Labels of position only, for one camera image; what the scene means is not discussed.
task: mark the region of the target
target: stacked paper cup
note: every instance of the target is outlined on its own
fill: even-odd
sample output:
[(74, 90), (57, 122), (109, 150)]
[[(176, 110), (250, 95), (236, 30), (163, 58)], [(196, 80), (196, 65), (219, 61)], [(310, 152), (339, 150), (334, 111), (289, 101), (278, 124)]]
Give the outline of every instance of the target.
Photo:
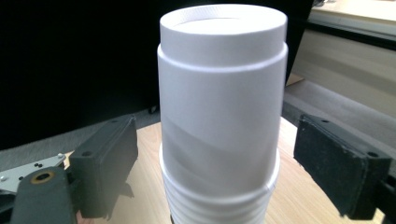
[(279, 169), (287, 17), (206, 5), (160, 20), (165, 193), (176, 224), (262, 223)]

